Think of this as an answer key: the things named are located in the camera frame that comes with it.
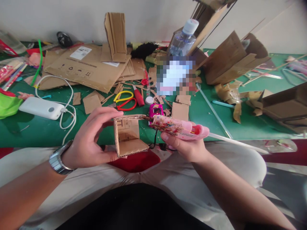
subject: fingernail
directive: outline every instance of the fingernail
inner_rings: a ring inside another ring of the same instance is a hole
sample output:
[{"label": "fingernail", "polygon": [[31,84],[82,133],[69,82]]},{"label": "fingernail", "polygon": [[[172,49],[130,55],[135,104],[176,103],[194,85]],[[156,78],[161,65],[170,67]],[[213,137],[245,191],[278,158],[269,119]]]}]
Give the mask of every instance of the fingernail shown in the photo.
[{"label": "fingernail", "polygon": [[161,133],[161,138],[164,140],[164,141],[167,141],[169,139],[169,135],[167,133]]}]

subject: red utility knife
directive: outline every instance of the red utility knife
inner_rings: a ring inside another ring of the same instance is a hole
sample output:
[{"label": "red utility knife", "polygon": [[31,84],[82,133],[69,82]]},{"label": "red utility knife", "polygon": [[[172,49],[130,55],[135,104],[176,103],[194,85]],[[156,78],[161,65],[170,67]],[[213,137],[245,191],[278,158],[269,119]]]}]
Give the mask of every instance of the red utility knife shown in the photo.
[{"label": "red utility knife", "polygon": [[143,99],[140,91],[134,85],[133,85],[133,90],[134,90],[135,99],[137,100],[139,107],[144,106],[145,105],[144,99]]}]

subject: white wall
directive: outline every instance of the white wall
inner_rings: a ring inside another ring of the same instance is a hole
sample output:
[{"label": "white wall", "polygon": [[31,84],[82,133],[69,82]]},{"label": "white wall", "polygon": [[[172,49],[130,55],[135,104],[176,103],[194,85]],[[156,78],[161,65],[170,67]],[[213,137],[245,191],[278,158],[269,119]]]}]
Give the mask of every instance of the white wall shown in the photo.
[{"label": "white wall", "polygon": [[127,42],[169,41],[195,6],[192,0],[1,0],[0,28],[22,41],[56,41],[63,31],[75,40],[105,42],[105,13],[123,12]]},{"label": "white wall", "polygon": [[[192,0],[1,0],[0,29],[22,41],[56,41],[63,31],[73,40],[105,42],[106,12],[126,16],[127,42],[169,41],[190,18]],[[253,33],[272,53],[307,53],[307,10],[303,0],[238,0],[202,48],[216,48],[233,30]]]},{"label": "white wall", "polygon": [[252,33],[268,52],[307,53],[307,8],[304,0],[238,0],[202,48],[215,49],[234,30],[241,39],[259,22]]}]

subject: light gray pants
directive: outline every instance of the light gray pants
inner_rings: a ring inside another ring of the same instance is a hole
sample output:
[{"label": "light gray pants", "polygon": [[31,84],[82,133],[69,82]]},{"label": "light gray pants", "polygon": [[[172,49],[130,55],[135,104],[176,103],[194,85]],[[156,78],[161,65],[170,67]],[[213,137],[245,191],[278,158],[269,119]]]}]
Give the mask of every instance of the light gray pants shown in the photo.
[{"label": "light gray pants", "polygon": [[[257,188],[266,165],[254,150],[226,142],[205,143],[227,167]],[[0,159],[0,187],[46,161],[55,148],[26,148]],[[147,183],[168,193],[183,209],[201,221],[223,213],[191,163],[173,153],[141,173],[127,173],[108,164],[77,169],[50,194],[25,226],[55,229],[106,191],[132,183]]]}]

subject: plastic bottle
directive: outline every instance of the plastic bottle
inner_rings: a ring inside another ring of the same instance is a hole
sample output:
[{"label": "plastic bottle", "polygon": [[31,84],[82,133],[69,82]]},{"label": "plastic bottle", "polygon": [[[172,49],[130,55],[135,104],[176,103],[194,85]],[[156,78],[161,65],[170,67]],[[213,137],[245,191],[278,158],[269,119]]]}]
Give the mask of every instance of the plastic bottle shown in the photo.
[{"label": "plastic bottle", "polygon": [[0,30],[0,50],[11,55],[20,55],[27,51],[18,39],[3,30]]},{"label": "plastic bottle", "polygon": [[196,41],[194,32],[199,22],[194,19],[186,21],[182,31],[176,33],[169,45],[167,56],[185,56]]}]

